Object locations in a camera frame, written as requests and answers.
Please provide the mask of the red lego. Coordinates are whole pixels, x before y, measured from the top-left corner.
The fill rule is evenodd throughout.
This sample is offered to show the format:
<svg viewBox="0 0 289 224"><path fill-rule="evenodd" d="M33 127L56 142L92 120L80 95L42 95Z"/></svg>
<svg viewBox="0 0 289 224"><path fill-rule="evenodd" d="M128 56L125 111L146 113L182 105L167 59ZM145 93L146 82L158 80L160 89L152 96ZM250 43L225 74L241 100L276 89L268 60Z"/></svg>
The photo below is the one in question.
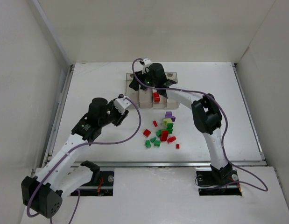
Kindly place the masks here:
<svg viewBox="0 0 289 224"><path fill-rule="evenodd" d="M153 92L153 102L159 103L160 102L160 95L158 92Z"/></svg>

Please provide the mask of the red square lego brick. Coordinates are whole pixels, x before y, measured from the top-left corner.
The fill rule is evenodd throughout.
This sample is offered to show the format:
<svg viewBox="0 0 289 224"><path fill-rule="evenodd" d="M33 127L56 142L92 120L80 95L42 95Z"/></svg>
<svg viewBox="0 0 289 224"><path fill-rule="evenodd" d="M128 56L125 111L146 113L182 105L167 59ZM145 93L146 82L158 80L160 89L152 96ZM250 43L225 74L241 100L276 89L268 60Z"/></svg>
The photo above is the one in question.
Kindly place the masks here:
<svg viewBox="0 0 289 224"><path fill-rule="evenodd" d="M151 134L151 131L146 129L144 132L143 132L143 135L146 136L146 137L149 137Z"/></svg>

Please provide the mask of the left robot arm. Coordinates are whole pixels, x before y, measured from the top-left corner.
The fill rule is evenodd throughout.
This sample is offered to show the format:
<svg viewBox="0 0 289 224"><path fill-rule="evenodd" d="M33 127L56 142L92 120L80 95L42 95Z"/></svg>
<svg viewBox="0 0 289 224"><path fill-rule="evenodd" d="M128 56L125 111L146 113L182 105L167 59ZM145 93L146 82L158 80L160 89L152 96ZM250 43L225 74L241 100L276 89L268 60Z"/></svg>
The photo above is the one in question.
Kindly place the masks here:
<svg viewBox="0 0 289 224"><path fill-rule="evenodd" d="M79 191L83 184L99 179L100 167L93 162L84 161L74 171L71 166L90 146L102 145L96 139L103 127L121 125L129 113L129 106L136 105L122 94L111 101L105 98L92 100L88 112L73 127L60 151L34 177L23 179L21 192L28 217L41 215L52 219L60 210L64 198Z"/></svg>

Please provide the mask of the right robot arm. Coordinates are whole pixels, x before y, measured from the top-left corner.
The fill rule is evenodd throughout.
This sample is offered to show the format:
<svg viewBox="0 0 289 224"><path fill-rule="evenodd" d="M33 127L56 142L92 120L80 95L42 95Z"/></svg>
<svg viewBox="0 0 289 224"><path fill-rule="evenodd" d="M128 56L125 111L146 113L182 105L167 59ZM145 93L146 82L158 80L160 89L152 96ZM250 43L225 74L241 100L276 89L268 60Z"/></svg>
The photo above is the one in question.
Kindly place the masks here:
<svg viewBox="0 0 289 224"><path fill-rule="evenodd" d="M226 132L221 133L220 130L225 114L213 95L179 88L176 81L167 78L160 63L152 63L148 59L141 58L135 61L139 61L143 68L136 72L135 62L132 62L134 77L130 87L135 91L147 88L156 90L161 96L188 107L192 112L196 129L202 133L206 141L212 171L223 176L231 173L233 168L223 145Z"/></svg>

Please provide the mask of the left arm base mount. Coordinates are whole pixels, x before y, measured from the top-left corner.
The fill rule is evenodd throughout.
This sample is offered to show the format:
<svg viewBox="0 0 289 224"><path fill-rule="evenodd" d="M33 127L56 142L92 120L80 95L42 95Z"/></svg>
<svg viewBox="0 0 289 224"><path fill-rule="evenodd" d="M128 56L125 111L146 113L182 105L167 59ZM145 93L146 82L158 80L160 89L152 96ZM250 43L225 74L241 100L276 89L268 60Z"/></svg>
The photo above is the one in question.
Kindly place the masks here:
<svg viewBox="0 0 289 224"><path fill-rule="evenodd" d="M81 185L81 187L112 187L114 183L114 170L103 170L99 174L93 174L90 181Z"/></svg>

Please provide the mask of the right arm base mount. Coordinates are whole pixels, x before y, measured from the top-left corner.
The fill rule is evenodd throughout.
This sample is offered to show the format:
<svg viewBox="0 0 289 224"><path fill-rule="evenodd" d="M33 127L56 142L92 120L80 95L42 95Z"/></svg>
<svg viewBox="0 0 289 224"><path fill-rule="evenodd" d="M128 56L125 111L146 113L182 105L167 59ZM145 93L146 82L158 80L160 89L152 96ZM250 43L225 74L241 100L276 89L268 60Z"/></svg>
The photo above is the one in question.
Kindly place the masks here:
<svg viewBox="0 0 289 224"><path fill-rule="evenodd" d="M238 177L237 171L232 170L227 176L223 177L222 179L219 178L214 172L211 170L202 170L196 169L197 175L197 184L200 187L212 187L212 186L222 186L227 183L234 181L232 178L233 175Z"/></svg>

